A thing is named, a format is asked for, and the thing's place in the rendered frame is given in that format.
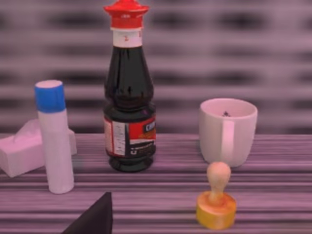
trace white mug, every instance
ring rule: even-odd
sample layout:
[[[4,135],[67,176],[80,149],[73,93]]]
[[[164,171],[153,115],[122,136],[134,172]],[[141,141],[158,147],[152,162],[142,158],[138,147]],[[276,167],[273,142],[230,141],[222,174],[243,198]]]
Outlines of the white mug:
[[[230,167],[243,164],[253,144],[258,109],[249,102],[216,98],[199,108],[199,141],[204,159]]]

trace bottle label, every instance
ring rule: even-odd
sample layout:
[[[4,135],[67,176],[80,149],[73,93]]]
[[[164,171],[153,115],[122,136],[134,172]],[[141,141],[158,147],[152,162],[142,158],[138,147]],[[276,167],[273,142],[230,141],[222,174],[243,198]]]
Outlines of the bottle label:
[[[105,148],[116,157],[140,157],[155,150],[155,116],[135,123],[121,123],[104,117]]]
[[[119,48],[142,46],[142,31],[113,31],[113,45]]]

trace dark sauce bottle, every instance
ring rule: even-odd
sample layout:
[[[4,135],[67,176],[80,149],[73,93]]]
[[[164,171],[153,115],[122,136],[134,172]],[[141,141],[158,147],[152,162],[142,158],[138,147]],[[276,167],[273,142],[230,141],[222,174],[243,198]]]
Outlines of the dark sauce bottle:
[[[156,151],[154,95],[142,48],[142,16],[148,6],[119,0],[104,8],[112,17],[113,55],[105,81],[105,148],[122,172],[149,168]]]

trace striped tabletop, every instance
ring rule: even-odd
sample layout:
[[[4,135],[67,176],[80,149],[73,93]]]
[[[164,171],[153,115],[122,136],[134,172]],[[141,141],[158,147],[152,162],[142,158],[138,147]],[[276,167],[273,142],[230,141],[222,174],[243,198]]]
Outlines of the striped tabletop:
[[[137,174],[107,163],[103,135],[77,135],[75,188],[48,192],[44,168],[16,178],[0,171],[0,234],[59,234],[105,192],[112,192],[114,234],[311,234],[312,136],[259,135],[226,191],[235,225],[197,224],[195,200],[208,190],[196,135],[158,135],[152,167]]]

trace tissue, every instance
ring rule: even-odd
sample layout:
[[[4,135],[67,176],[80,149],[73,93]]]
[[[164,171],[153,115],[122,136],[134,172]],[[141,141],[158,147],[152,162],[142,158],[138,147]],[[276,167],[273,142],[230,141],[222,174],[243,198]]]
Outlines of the tissue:
[[[68,129],[71,153],[77,153],[75,133]],[[44,166],[43,146],[38,119],[25,123],[13,136],[0,139],[0,168],[16,177]]]

